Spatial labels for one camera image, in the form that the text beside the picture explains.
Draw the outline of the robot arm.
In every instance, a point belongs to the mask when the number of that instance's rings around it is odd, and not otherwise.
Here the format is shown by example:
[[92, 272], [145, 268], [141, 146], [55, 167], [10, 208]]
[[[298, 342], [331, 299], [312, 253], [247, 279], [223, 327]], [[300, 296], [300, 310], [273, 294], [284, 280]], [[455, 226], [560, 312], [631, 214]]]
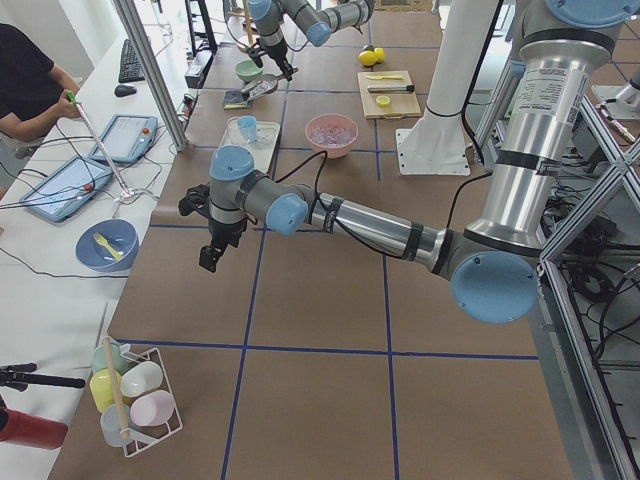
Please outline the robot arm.
[[[489, 40], [464, 43], [494, 30], [502, 1], [452, 1], [427, 111], [397, 145], [409, 155], [402, 172], [455, 173], [453, 151], [462, 113]], [[489, 176], [480, 218], [463, 233], [420, 223], [317, 192], [287, 185], [254, 169], [242, 146], [219, 147], [212, 156], [206, 200], [196, 211], [208, 218], [211, 242], [199, 265], [215, 272], [228, 246], [238, 247], [248, 215], [283, 235], [304, 223], [344, 232], [383, 255], [424, 265], [451, 282], [456, 303], [469, 316], [507, 323], [527, 314], [538, 298], [535, 264], [543, 248], [537, 229], [561, 167], [590, 77], [611, 60], [620, 26], [639, 12], [639, 1], [527, 1], [516, 19], [515, 67], [523, 74], [506, 136]], [[316, 10], [308, 1], [249, 1], [258, 42], [249, 56], [262, 66], [268, 55], [287, 80], [293, 67], [281, 31], [287, 15], [315, 47], [346, 27], [371, 19], [374, 1], [343, 1]]]
[[259, 38], [247, 53], [257, 67], [263, 66], [261, 57], [268, 55], [285, 78], [291, 80], [293, 67], [287, 60], [288, 46], [280, 27], [284, 15], [294, 22], [313, 46], [320, 47], [334, 32], [367, 23], [373, 14], [374, 4], [374, 1], [365, 0], [340, 1], [334, 7], [316, 10], [303, 0], [248, 1]]

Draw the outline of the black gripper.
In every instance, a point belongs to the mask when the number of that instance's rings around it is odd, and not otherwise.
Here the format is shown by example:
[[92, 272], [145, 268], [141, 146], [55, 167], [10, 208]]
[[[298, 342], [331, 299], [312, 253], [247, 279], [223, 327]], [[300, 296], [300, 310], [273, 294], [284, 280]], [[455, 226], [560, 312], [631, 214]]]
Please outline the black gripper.
[[281, 70], [283, 78], [287, 81], [291, 81], [295, 73], [295, 68], [287, 60], [288, 47], [285, 42], [278, 42], [275, 45], [268, 45], [264, 42], [254, 43], [247, 49], [247, 54], [253, 63], [258, 67], [263, 67], [263, 61], [261, 57], [266, 54], [277, 63], [277, 66]]
[[204, 245], [199, 253], [199, 266], [209, 272], [217, 270], [217, 264], [228, 246], [237, 248], [243, 233], [246, 231], [246, 219], [234, 223], [224, 223], [215, 219], [209, 220], [211, 242]]

